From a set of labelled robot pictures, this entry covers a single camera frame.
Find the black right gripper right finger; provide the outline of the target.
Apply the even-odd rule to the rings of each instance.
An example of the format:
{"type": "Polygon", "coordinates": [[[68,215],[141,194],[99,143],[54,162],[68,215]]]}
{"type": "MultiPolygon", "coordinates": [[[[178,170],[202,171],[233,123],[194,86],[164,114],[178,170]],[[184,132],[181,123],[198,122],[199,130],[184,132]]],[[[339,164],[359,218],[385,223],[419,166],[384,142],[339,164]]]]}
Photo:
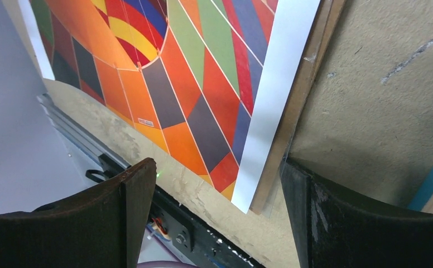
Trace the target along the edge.
{"type": "Polygon", "coordinates": [[[433,267],[433,214],[387,204],[293,159],[280,179],[301,267],[433,267]]]}

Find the brown cardboard backing board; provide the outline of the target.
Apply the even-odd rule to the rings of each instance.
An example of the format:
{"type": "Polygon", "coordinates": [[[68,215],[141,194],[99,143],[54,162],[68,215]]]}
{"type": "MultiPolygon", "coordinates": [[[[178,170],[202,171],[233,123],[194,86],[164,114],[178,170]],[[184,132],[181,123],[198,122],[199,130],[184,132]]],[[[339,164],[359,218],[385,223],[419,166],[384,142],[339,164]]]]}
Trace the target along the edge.
{"type": "Polygon", "coordinates": [[[296,56],[299,61],[297,72],[292,76],[286,103],[279,105],[282,108],[281,119],[250,206],[255,214],[271,214],[277,193],[279,164],[288,155],[298,120],[344,5],[345,1],[321,1],[304,50],[296,56]]]}

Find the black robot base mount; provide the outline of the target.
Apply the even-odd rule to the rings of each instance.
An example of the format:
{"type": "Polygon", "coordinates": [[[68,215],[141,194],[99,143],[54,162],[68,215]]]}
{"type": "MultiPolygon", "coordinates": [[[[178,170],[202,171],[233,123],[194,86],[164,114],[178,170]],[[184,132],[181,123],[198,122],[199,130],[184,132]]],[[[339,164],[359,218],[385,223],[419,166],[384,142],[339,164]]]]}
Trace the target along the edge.
{"type": "Polygon", "coordinates": [[[198,267],[263,267],[158,185],[146,228],[198,267]]]}

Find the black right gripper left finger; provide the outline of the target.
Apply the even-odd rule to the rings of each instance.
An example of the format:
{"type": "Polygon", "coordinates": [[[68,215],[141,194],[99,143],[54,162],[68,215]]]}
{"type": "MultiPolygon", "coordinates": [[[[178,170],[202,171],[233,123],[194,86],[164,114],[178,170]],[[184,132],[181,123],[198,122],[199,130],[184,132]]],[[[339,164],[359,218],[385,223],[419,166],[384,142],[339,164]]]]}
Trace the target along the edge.
{"type": "Polygon", "coordinates": [[[146,158],[32,212],[0,214],[0,267],[136,267],[156,179],[146,158]]]}

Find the hot air balloon photo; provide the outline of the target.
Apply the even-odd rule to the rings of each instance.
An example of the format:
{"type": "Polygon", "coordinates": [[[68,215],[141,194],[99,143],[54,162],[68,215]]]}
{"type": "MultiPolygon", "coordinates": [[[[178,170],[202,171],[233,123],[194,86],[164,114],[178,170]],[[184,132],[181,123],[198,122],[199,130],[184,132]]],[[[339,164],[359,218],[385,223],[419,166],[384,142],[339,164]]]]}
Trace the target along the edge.
{"type": "Polygon", "coordinates": [[[319,1],[20,1],[45,79],[88,94],[247,213],[319,1]]]}

